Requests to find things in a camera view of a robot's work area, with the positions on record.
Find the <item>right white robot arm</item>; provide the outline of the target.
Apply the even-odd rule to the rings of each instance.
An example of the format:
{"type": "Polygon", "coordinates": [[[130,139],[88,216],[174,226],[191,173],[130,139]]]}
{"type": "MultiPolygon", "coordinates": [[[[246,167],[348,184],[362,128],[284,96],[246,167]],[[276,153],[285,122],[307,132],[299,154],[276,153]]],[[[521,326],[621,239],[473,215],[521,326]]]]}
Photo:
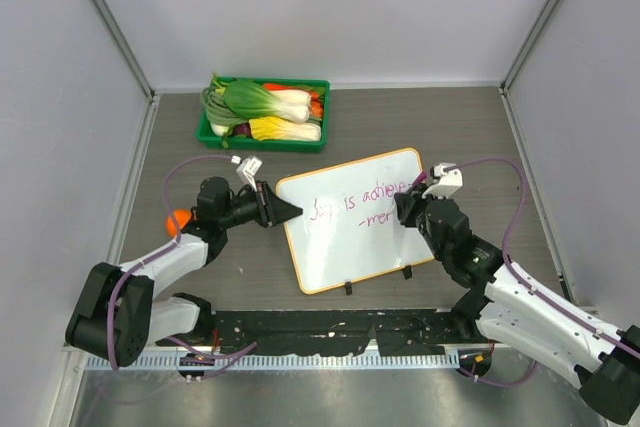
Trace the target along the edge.
{"type": "Polygon", "coordinates": [[[394,196],[399,222],[415,228],[465,295],[451,327],[480,336],[554,371],[610,422],[627,424],[639,407],[639,329],[586,312],[536,281],[503,250],[474,234],[452,199],[412,188],[394,196]]]}

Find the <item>orange framed whiteboard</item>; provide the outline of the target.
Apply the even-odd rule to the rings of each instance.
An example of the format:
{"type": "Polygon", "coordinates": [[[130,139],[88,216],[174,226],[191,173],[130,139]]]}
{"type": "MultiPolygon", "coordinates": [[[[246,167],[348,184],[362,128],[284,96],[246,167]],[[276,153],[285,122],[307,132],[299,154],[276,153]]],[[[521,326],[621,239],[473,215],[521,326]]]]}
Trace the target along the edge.
{"type": "Polygon", "coordinates": [[[276,194],[303,214],[284,224],[299,288],[314,295],[434,259],[400,225],[394,195],[423,171],[404,148],[280,180],[276,194]]]}

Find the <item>pink whiteboard marker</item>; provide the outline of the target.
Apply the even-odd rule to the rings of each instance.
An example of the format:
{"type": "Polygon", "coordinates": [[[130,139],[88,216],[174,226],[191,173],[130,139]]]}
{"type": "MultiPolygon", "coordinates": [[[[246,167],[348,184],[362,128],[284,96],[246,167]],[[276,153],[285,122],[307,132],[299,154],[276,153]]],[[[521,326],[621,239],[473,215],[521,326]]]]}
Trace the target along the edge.
{"type": "Polygon", "coordinates": [[[411,183],[409,188],[404,192],[409,191],[412,187],[426,187],[426,183],[425,183],[426,179],[427,179],[427,174],[425,172],[421,172],[416,177],[416,179],[411,183]]]}

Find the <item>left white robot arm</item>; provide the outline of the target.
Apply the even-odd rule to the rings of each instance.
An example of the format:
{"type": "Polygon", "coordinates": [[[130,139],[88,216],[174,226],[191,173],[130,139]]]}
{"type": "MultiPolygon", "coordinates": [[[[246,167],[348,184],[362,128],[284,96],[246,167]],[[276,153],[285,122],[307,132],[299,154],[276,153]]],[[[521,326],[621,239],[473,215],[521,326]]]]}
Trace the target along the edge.
{"type": "Polygon", "coordinates": [[[162,302],[157,296],[213,262],[227,244],[229,229],[251,222],[274,227],[302,213],[266,182],[234,192],[221,177],[205,179],[178,236],[140,259],[122,265],[101,262],[89,271],[66,328],[66,343],[107,360],[114,369],[133,364],[158,341],[205,344],[213,332],[210,302],[185,293],[162,302]]]}

